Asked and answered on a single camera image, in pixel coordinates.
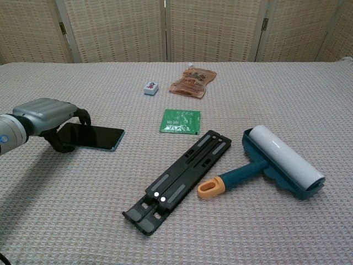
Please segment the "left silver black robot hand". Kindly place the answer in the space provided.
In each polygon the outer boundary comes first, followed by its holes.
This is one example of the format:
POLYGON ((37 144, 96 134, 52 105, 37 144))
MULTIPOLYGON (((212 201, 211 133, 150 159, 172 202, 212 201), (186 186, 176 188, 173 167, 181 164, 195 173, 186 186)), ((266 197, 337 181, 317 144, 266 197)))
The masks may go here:
POLYGON ((22 123, 27 137, 43 137, 60 153, 74 150, 74 147, 64 145, 57 134, 57 129, 63 123, 77 117, 81 124, 91 124, 90 115, 85 109, 50 98, 39 98, 16 106, 13 108, 12 116, 22 123))

